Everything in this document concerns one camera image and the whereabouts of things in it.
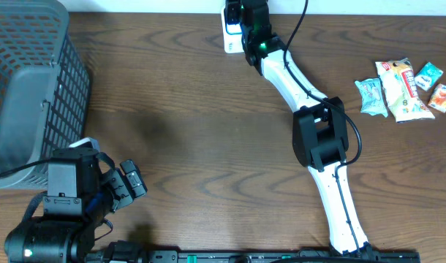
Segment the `light green wipes pack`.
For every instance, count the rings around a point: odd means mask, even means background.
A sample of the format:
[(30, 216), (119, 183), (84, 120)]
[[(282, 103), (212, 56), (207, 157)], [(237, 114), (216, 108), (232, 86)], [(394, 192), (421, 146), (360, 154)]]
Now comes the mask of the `light green wipes pack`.
[(355, 85), (361, 95), (361, 113), (388, 117), (388, 110), (382, 96), (382, 84), (379, 78), (369, 78), (363, 81), (356, 80)]

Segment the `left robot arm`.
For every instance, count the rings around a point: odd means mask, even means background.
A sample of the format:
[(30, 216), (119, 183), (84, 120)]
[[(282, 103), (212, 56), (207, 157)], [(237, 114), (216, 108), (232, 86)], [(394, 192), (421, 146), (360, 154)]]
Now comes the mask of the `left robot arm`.
[(48, 189), (30, 201), (4, 252), (9, 262), (87, 262), (107, 215), (146, 193), (133, 160), (116, 166), (95, 139), (81, 139), (53, 151)]

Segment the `grey plastic shopping basket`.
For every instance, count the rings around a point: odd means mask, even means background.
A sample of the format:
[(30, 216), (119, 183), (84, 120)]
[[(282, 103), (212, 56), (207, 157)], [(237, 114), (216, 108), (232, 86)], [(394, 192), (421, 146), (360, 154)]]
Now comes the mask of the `grey plastic shopping basket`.
[(59, 1), (0, 1), (0, 188), (48, 183), (53, 150), (83, 137), (91, 81)]

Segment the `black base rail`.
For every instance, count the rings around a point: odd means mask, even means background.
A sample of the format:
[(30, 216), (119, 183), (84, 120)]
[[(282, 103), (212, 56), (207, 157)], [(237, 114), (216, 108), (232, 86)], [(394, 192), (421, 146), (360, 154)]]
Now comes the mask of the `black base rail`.
[(106, 250), (89, 254), (87, 263), (100, 262), (142, 262), (142, 263), (420, 263), (420, 256), (411, 253), (383, 253), (372, 251), (362, 253), (361, 258), (334, 256), (327, 251), (303, 250), (300, 252), (177, 252), (144, 251), (112, 252)]

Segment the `white blue snack bag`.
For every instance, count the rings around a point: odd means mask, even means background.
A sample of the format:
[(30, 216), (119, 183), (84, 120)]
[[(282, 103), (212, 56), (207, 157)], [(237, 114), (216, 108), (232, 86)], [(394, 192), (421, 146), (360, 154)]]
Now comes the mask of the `white blue snack bag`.
[(397, 123), (420, 119), (435, 119), (418, 96), (415, 74), (408, 58), (376, 61), (388, 109)]

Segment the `green tissue pack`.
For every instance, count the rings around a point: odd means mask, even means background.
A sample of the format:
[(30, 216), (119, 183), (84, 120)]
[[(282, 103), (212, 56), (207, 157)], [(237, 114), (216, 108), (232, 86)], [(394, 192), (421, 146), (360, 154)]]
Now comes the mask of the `green tissue pack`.
[(426, 63), (423, 68), (415, 75), (415, 83), (419, 88), (428, 91), (443, 75), (443, 71), (433, 65)]

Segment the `white barcode scanner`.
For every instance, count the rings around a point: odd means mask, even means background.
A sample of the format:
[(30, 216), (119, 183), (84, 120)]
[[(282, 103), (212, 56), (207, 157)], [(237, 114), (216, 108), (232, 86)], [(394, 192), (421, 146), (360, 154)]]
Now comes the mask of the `white barcode scanner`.
[(242, 31), (240, 24), (228, 24), (224, 14), (225, 7), (221, 10), (222, 33), (224, 51), (226, 53), (243, 53)]

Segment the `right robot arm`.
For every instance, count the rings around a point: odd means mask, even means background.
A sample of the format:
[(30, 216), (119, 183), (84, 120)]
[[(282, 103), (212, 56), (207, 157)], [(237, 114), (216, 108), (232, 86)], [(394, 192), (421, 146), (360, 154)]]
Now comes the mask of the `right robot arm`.
[(226, 53), (244, 53), (292, 111), (292, 147), (313, 177), (322, 200), (335, 256), (373, 259), (347, 181), (347, 129), (355, 124), (338, 97), (315, 88), (296, 66), (289, 42), (273, 32), (268, 3), (226, 0), (222, 7)]

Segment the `orange tissue pack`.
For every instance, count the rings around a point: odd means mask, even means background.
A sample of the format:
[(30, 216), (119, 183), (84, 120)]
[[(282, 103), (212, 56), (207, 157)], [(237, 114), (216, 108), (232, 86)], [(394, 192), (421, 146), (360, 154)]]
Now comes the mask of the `orange tissue pack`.
[(428, 106), (446, 113), (446, 85), (438, 84), (431, 95)]

